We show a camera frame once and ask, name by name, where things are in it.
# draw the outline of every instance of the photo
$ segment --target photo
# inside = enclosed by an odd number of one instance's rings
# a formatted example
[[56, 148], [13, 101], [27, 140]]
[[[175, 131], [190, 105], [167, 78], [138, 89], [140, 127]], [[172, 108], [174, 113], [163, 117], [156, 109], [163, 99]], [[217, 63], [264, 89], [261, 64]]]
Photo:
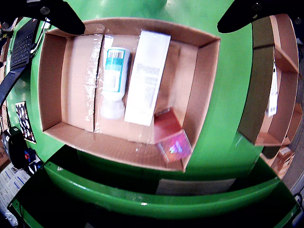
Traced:
[[31, 143], [36, 144], [36, 139], [35, 139], [35, 136], [34, 136], [34, 133], [33, 133], [32, 127], [30, 125], [29, 118], [28, 118], [29, 116], [28, 116], [28, 111], [27, 111], [25, 101], [16, 103], [15, 105], [16, 105], [17, 117], [18, 117], [19, 123], [20, 123], [20, 129], [21, 129], [24, 139]]

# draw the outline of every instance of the white bottle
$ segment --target white bottle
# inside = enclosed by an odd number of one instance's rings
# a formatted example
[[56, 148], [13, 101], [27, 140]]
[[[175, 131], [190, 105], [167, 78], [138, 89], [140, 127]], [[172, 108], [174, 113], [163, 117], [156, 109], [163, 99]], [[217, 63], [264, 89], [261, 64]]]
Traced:
[[123, 47], [111, 47], [108, 50], [100, 113], [103, 118], [120, 119], [124, 117], [125, 106], [122, 101], [127, 81], [130, 51]]

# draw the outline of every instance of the keyboard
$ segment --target keyboard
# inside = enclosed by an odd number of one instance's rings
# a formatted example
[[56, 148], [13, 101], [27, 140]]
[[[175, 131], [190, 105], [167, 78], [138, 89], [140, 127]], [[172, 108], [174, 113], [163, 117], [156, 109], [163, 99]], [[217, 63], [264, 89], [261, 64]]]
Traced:
[[10, 61], [12, 68], [28, 63], [32, 37], [33, 32], [29, 33], [22, 40], [20, 40], [17, 45], [14, 45]]

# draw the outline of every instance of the white box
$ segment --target white box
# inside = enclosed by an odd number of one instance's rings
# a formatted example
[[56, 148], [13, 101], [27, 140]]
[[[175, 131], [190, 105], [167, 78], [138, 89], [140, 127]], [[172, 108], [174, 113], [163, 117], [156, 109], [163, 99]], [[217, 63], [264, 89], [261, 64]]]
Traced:
[[142, 31], [135, 55], [124, 120], [150, 126], [171, 36]]

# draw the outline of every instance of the barcode label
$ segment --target barcode label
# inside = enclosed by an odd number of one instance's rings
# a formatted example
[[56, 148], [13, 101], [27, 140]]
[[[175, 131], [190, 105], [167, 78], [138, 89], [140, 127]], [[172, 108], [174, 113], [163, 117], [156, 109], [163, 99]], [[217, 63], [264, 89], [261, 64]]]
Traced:
[[124, 51], [119, 51], [119, 50], [109, 50], [108, 51], [107, 58], [123, 58], [123, 57], [124, 57]]

